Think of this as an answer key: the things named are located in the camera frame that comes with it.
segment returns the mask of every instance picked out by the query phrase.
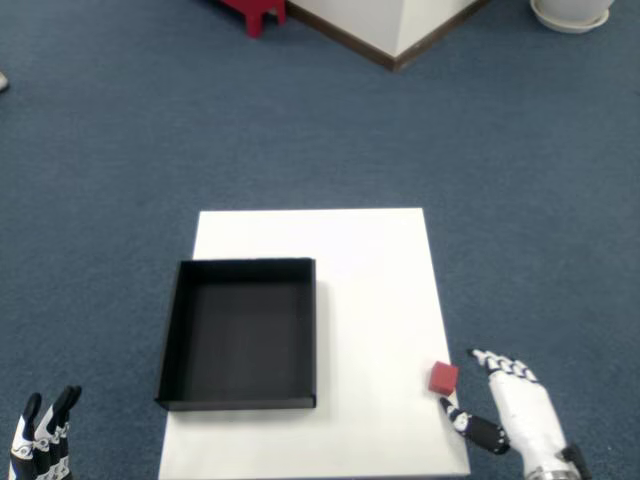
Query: white flower pot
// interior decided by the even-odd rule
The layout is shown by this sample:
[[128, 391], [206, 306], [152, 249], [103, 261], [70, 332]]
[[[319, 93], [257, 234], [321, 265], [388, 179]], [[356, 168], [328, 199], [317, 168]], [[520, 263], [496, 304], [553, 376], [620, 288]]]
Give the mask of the white flower pot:
[[613, 0], [537, 0], [546, 18], [560, 24], [590, 25], [605, 15]]

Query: white pot base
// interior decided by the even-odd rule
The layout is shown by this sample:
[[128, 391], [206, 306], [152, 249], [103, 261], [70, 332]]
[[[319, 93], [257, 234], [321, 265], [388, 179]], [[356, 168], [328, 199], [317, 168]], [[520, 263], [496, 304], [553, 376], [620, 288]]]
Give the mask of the white pot base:
[[529, 3], [531, 4], [531, 9], [533, 10], [533, 13], [536, 14], [536, 17], [538, 17], [538, 20], [540, 21], [540, 23], [542, 23], [545, 27], [550, 28], [551, 30], [555, 30], [556, 32], [573, 33], [573, 34], [587, 33], [593, 30], [594, 28], [598, 28], [601, 25], [604, 25], [607, 22], [607, 20], [609, 20], [609, 9], [607, 9], [604, 11], [602, 15], [600, 15], [600, 17], [598, 17], [593, 22], [587, 25], [565, 23], [555, 18], [550, 18], [546, 16], [544, 13], [542, 13], [540, 11], [540, 8], [538, 7], [537, 0], [530, 0]]

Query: white board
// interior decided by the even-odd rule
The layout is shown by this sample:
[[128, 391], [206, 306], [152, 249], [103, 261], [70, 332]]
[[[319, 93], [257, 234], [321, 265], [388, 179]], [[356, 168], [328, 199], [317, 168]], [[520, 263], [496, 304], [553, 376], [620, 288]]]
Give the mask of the white board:
[[318, 406], [170, 412], [162, 480], [466, 475], [421, 209], [201, 212], [194, 259], [312, 257]]

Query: red chair leg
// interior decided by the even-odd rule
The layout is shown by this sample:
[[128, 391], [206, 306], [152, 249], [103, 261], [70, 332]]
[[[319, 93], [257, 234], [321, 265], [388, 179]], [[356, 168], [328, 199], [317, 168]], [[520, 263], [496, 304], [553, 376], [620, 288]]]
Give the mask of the red chair leg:
[[276, 5], [276, 11], [278, 12], [278, 23], [282, 25], [287, 19], [284, 0], [278, 2], [278, 5]]
[[247, 15], [247, 35], [252, 38], [258, 38], [262, 33], [262, 15]]

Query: open black box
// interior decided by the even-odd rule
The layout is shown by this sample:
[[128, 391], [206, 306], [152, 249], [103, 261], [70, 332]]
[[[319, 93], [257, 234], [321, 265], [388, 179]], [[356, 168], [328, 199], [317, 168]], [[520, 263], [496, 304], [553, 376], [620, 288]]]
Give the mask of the open black box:
[[315, 261], [180, 263], [156, 401], [167, 410], [313, 408]]

